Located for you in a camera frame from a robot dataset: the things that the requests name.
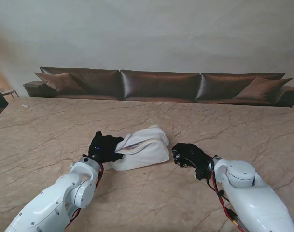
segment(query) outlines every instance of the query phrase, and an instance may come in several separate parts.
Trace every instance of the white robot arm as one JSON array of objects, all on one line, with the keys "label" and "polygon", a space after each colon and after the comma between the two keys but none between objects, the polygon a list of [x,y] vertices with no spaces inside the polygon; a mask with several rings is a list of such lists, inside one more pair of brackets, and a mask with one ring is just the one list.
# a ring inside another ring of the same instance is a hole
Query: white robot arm
[{"label": "white robot arm", "polygon": [[213,161],[215,178],[222,184],[246,231],[294,232],[285,204],[252,165],[218,156]]},{"label": "white robot arm", "polygon": [[[212,179],[223,209],[229,219],[243,232],[294,232],[289,212],[272,188],[255,168],[244,161],[230,161],[219,156],[211,158],[194,144],[176,144],[173,149],[175,164],[196,169],[198,180]],[[236,213],[223,203],[224,192]]]},{"label": "white robot arm", "polygon": [[103,166],[82,157],[67,174],[43,190],[14,218],[5,232],[63,232],[95,193]]}]

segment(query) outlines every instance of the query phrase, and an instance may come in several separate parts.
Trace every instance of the throw pillow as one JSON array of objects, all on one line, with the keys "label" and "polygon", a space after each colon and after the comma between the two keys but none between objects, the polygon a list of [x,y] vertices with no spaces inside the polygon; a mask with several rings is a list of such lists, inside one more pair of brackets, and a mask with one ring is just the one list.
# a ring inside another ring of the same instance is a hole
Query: throw pillow
[{"label": "throw pillow", "polygon": [[244,90],[234,99],[255,99],[255,100],[268,100],[270,96],[279,90],[283,85],[292,80],[292,78],[283,80],[267,80],[256,77]]},{"label": "throw pillow", "polygon": [[85,91],[76,83],[74,77],[69,73],[49,75],[35,72],[50,88],[58,94],[85,94]]}]

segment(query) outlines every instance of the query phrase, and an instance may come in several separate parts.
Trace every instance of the brown sofa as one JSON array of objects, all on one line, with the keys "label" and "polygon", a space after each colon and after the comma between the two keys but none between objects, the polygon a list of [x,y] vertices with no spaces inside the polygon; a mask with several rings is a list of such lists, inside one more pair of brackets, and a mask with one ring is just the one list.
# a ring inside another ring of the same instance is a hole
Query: brown sofa
[{"label": "brown sofa", "polygon": [[139,72],[84,68],[41,67],[42,73],[70,73],[86,94],[59,95],[43,81],[24,84],[30,97],[127,101],[192,102],[292,107],[294,87],[283,86],[268,101],[233,99],[256,77],[280,80],[284,73]]}]

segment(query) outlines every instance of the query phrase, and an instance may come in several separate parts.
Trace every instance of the sofa cushion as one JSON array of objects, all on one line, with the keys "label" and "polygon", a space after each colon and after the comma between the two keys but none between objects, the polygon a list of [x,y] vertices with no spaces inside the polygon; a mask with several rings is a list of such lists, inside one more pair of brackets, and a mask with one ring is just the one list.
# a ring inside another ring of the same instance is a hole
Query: sofa cushion
[{"label": "sofa cushion", "polygon": [[196,100],[230,99],[239,94],[257,77],[280,80],[284,75],[284,73],[202,73]]},{"label": "sofa cushion", "polygon": [[222,105],[261,105],[273,106],[273,103],[265,100],[250,100],[250,99],[216,99],[216,100],[197,100],[196,103],[204,104],[222,104]]},{"label": "sofa cushion", "polygon": [[118,70],[41,67],[41,71],[52,75],[70,73],[90,94],[123,97],[122,79]]},{"label": "sofa cushion", "polygon": [[77,99],[99,99],[99,100],[118,100],[117,97],[104,96],[104,95],[91,95],[91,94],[82,94],[82,95],[57,95],[54,98],[77,98]]},{"label": "sofa cushion", "polygon": [[49,75],[35,72],[42,81],[58,94],[84,94],[85,91],[75,82],[75,79],[69,73]]},{"label": "sofa cushion", "polygon": [[292,78],[283,80],[266,80],[256,77],[241,93],[234,99],[255,99],[268,100],[272,94],[278,91],[283,85],[292,80]]},{"label": "sofa cushion", "polygon": [[194,99],[198,73],[139,72],[121,70],[125,98],[164,97]]},{"label": "sofa cushion", "polygon": [[189,99],[182,98],[156,98],[156,97],[131,97],[125,98],[126,101],[142,101],[142,102],[180,102],[180,103],[194,103]]}]

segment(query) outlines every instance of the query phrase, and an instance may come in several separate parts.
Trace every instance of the marble surface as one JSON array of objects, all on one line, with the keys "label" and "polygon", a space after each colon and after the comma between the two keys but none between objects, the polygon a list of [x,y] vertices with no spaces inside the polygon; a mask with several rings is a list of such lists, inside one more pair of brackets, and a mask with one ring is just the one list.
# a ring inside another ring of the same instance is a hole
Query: marble surface
[{"label": "marble surface", "polygon": [[[294,221],[294,111],[290,108],[19,98],[0,116],[0,232],[87,152],[96,131],[126,136],[152,124],[171,146],[252,163]],[[108,170],[67,232],[237,232],[194,169],[166,163]]]}]

